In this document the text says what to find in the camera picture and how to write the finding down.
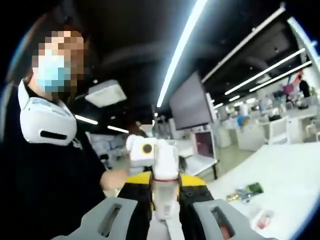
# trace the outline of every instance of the ceiling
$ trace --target ceiling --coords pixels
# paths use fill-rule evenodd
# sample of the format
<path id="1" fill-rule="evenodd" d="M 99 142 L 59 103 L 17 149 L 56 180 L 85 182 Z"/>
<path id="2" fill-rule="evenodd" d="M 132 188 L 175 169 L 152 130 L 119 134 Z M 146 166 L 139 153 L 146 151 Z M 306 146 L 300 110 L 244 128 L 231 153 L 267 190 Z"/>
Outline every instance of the ceiling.
<path id="1" fill-rule="evenodd" d="M 99 122 L 98 125 L 84 123 L 88 131 L 110 133 L 107 125 L 124 128 L 127 119 L 151 123 L 151 105 L 157 103 L 171 58 L 195 2 L 74 1 L 74 11 L 91 34 L 91 73 L 79 86 L 72 110 Z M 279 7 L 280 1 L 209 0 L 184 49 L 163 107 L 157 111 L 170 115 L 170 95 L 194 71 L 202 78 L 207 75 Z M 298 50 L 285 20 L 283 15 L 261 31 L 205 82 L 206 91 L 216 102 L 248 94 L 255 81 L 228 96 L 224 92 Z M 270 75 L 277 76 L 300 64 L 301 59 L 295 57 Z M 85 101 L 83 96 L 95 85 L 94 80 L 101 83 L 110 79 L 120 83 L 127 100 L 102 108 Z"/>

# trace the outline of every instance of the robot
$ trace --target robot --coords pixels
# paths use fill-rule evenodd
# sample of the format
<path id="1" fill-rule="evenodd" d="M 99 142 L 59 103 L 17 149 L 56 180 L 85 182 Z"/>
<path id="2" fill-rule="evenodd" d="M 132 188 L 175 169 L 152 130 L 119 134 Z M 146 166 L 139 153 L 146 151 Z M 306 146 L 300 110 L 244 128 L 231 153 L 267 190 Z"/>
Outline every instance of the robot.
<path id="1" fill-rule="evenodd" d="M 131 135 L 126 148 L 133 167 L 152 170 L 129 177 L 117 197 L 106 198 L 77 230 L 54 240 L 146 240 L 153 210 L 158 220 L 167 220 L 177 202 L 185 240 L 223 240 L 222 229 L 232 240 L 276 240 L 259 235 L 244 215 L 214 199 L 199 177 L 180 174 L 177 148 L 166 140 Z"/>

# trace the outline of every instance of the black shirt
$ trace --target black shirt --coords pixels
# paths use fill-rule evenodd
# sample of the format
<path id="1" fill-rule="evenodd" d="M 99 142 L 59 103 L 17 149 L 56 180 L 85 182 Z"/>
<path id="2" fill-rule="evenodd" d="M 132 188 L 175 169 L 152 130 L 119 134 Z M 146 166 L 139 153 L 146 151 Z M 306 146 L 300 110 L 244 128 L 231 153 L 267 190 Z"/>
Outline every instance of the black shirt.
<path id="1" fill-rule="evenodd" d="M 11 227 L 20 237 L 49 240 L 68 235 L 105 198 L 100 179 L 106 169 L 86 134 L 78 128 L 67 146 L 28 143 L 20 127 L 17 96 L 9 103 L 4 146 Z"/>
<path id="2" fill-rule="evenodd" d="M 309 85 L 305 80 L 300 81 L 299 88 L 305 98 L 310 97 Z"/>

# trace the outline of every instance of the tv screen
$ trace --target tv screen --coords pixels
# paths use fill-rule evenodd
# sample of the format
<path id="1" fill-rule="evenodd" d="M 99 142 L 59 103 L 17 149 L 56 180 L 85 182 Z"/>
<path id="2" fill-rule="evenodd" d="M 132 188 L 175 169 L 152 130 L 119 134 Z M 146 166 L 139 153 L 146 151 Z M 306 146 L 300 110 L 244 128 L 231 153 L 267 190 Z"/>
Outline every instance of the tv screen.
<path id="1" fill-rule="evenodd" d="M 206 125 L 212 121 L 204 86 L 195 72 L 169 101 L 177 130 Z"/>

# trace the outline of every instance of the blue surgical mask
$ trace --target blue surgical mask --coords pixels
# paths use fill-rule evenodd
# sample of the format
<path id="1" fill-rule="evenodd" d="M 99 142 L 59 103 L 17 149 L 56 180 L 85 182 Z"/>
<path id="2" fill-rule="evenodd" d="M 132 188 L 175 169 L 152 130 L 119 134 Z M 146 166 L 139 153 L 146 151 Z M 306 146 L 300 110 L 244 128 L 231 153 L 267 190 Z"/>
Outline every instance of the blue surgical mask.
<path id="1" fill-rule="evenodd" d="M 62 55 L 52 55 L 47 49 L 45 54 L 38 57 L 38 85 L 46 93 L 63 91 L 64 87 L 70 87 L 71 66 Z"/>

